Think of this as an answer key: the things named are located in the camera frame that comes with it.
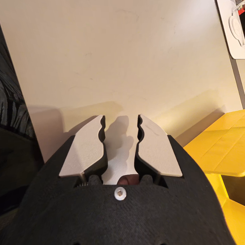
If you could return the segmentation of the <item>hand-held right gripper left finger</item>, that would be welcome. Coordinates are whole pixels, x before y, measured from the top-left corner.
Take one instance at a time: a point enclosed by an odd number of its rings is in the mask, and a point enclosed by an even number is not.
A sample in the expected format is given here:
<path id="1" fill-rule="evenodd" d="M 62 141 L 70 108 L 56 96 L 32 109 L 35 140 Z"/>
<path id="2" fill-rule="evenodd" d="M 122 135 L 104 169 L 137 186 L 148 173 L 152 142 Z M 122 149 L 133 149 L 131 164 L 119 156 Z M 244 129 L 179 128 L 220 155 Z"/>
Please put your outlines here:
<path id="1" fill-rule="evenodd" d="M 77 176 L 81 182 L 88 182 L 90 176 L 97 175 L 103 182 L 102 175 L 108 168 L 105 119 L 104 115 L 98 115 L 75 134 L 59 177 Z"/>

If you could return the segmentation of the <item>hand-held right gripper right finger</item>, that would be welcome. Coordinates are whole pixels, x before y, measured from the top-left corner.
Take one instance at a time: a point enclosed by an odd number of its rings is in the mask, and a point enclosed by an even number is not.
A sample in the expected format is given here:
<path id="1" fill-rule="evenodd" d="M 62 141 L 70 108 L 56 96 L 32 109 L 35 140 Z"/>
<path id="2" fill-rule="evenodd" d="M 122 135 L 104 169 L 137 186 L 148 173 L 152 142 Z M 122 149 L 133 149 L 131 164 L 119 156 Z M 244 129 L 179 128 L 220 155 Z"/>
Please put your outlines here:
<path id="1" fill-rule="evenodd" d="M 154 183 L 164 183 L 164 176 L 183 177 L 167 133 L 143 114 L 138 115 L 137 127 L 134 168 L 140 179 L 150 175 Z"/>

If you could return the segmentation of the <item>yellow plastic bin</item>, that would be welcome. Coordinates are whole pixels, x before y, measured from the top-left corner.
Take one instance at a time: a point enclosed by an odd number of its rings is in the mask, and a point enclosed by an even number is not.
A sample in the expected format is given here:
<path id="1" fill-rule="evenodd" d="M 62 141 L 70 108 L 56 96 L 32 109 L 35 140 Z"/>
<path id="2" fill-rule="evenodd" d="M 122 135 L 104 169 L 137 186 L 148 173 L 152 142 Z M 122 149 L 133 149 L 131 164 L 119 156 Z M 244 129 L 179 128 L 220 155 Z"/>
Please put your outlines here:
<path id="1" fill-rule="evenodd" d="M 222 115 L 184 149 L 211 183 L 236 244 L 244 244 L 245 110 Z"/>

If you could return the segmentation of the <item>black shiny cloth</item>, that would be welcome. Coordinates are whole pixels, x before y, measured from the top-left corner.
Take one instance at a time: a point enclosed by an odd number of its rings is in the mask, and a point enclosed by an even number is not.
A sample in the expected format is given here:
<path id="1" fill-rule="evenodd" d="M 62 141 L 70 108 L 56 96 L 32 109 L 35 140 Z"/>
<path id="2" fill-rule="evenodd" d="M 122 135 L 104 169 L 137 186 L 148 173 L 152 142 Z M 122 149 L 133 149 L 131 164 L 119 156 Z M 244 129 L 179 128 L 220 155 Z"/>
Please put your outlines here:
<path id="1" fill-rule="evenodd" d="M 0 214 L 15 210 L 44 165 L 5 37 L 0 28 Z"/>

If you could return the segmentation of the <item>white square pad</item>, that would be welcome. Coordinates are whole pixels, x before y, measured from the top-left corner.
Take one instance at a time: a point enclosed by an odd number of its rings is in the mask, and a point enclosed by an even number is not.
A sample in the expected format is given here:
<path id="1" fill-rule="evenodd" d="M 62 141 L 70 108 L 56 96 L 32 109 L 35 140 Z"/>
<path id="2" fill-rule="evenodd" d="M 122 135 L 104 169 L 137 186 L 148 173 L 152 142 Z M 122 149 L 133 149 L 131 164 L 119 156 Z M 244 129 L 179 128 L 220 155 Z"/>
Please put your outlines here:
<path id="1" fill-rule="evenodd" d="M 245 59 L 245 46 L 241 47 L 238 41 L 233 37 L 229 28 L 229 18 L 231 17 L 233 9 L 236 7 L 237 4 L 241 2 L 242 1 L 237 0 L 216 0 L 229 52 L 231 54 L 231 57 L 236 60 Z M 245 13 L 242 14 L 240 17 L 242 24 L 244 24 Z"/>

